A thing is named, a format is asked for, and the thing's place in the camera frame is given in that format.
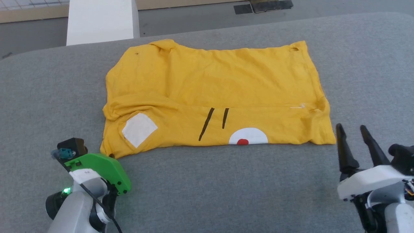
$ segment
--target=yellow cloth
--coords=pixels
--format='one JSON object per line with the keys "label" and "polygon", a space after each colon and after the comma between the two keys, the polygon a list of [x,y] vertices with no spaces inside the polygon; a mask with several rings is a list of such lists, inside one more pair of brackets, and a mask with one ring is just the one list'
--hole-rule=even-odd
{"label": "yellow cloth", "polygon": [[101,152],[167,146],[335,144],[305,41],[202,50],[173,40],[129,48],[106,77]]}

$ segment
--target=black cable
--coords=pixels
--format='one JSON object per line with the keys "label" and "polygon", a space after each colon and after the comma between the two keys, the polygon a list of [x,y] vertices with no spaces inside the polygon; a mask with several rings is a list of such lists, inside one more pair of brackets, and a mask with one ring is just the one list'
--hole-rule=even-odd
{"label": "black cable", "polygon": [[118,230],[118,232],[119,233],[122,233],[122,230],[121,230],[121,227],[118,225],[118,222],[115,220],[115,218],[112,216],[112,214],[109,212],[109,210],[102,204],[102,202],[101,201],[99,201],[99,199],[98,198],[96,198],[96,196],[88,189],[88,188],[86,188],[85,187],[85,185],[83,185],[83,184],[79,184],[82,188],[83,188],[83,190],[85,190],[85,192],[87,193],[87,194],[89,194],[89,196],[91,196],[92,197],[92,199],[96,202],[96,203],[98,203],[98,205],[100,206],[100,207],[102,207],[102,209],[103,209],[103,212],[108,216],[108,218],[110,219],[110,220],[112,220],[113,221],[113,223],[115,224],[115,227],[116,227],[116,229]]}
{"label": "black cable", "polygon": [[[64,169],[67,171],[67,172],[70,172],[70,169],[65,165],[65,163],[60,159],[60,157],[58,157],[58,156],[55,156],[54,155],[54,157],[56,158],[56,160],[60,163],[60,165],[62,165],[63,167],[64,167]],[[91,196],[91,198],[96,202],[96,203],[98,203],[98,205],[100,206],[100,207],[102,207],[102,209],[103,209],[103,212],[108,216],[108,218],[110,219],[110,220],[112,220],[113,221],[113,223],[115,224],[115,227],[116,227],[116,229],[118,230],[118,232],[119,233],[122,233],[122,230],[121,230],[121,227],[119,226],[119,224],[118,224],[118,222],[115,220],[115,217],[114,216],[112,216],[112,214],[109,212],[109,210],[102,204],[102,202],[101,201],[99,201],[99,199],[88,189],[88,188],[86,188],[85,187],[85,185],[83,185],[83,184],[79,184],[82,188],[83,188],[83,190],[85,190],[85,192],[87,193],[87,194],[89,194],[89,196]]]}

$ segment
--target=green plastic bracket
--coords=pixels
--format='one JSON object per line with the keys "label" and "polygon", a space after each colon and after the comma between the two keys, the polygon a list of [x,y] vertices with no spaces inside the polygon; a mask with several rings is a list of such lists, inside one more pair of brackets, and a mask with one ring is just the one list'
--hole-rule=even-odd
{"label": "green plastic bracket", "polygon": [[124,195],[131,190],[131,181],[118,160],[103,154],[86,154],[65,162],[73,172],[78,169],[90,168],[96,171],[109,183],[114,184],[118,195]]}

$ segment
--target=white semicircle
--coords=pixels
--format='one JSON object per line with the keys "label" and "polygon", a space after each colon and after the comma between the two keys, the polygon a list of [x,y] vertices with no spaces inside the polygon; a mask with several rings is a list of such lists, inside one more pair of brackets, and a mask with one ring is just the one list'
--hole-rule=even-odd
{"label": "white semicircle", "polygon": [[234,132],[230,136],[229,144],[237,145],[240,139],[248,140],[249,144],[266,144],[269,143],[267,136],[258,128],[243,128]]}

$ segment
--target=gray floor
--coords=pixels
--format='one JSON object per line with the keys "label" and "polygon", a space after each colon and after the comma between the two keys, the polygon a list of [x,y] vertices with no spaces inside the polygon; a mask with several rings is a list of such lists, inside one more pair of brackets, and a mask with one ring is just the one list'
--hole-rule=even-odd
{"label": "gray floor", "polygon": [[[139,12],[141,36],[155,36],[365,12],[414,16],[412,0],[292,0],[290,10],[236,15],[231,2]],[[0,60],[13,54],[66,44],[67,18],[0,24]]]}

